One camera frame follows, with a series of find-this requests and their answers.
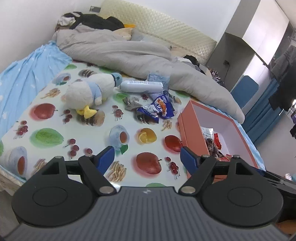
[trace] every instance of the silver screw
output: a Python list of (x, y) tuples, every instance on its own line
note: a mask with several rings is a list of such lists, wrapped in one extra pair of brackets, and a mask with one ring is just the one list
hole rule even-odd
[(109, 186), (104, 186), (104, 187), (101, 187), (101, 188), (99, 189), (99, 191), (100, 191), (101, 193), (104, 193), (104, 194), (110, 194), (110, 193), (113, 192), (113, 190), (114, 190), (114, 188), (113, 188), (113, 187), (109, 187)]
[(195, 191), (196, 191), (195, 188), (191, 186), (184, 186), (181, 188), (181, 192), (186, 194), (192, 194), (192, 193), (195, 193)]

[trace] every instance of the power outlet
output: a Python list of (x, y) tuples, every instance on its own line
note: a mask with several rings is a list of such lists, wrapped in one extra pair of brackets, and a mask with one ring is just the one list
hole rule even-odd
[(101, 11), (101, 8), (100, 7), (91, 6), (89, 8), (89, 11), (90, 12), (100, 12)]

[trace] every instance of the orange box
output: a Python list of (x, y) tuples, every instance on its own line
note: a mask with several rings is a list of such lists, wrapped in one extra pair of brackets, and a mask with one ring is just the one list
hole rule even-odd
[(249, 165), (258, 168), (252, 152), (233, 119), (190, 100), (178, 117), (183, 146), (201, 156), (209, 154), (200, 126), (218, 133), (222, 154), (238, 154)]

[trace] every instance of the plush toy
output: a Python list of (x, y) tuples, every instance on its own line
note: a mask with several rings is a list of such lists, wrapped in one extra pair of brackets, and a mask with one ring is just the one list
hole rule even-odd
[(113, 94), (113, 89), (122, 82), (119, 73), (93, 74), (70, 84), (65, 100), (69, 108), (75, 109), (79, 115), (88, 119), (96, 114), (96, 110), (90, 109), (93, 105), (100, 105), (102, 100)]

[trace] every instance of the cream headboard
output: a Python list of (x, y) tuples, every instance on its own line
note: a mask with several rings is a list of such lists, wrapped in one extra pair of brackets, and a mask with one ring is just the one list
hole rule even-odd
[(99, 15), (103, 18), (114, 16), (126, 24), (133, 23), (140, 32), (185, 49), (201, 64), (206, 64), (217, 43), (168, 15), (122, 0), (105, 0)]

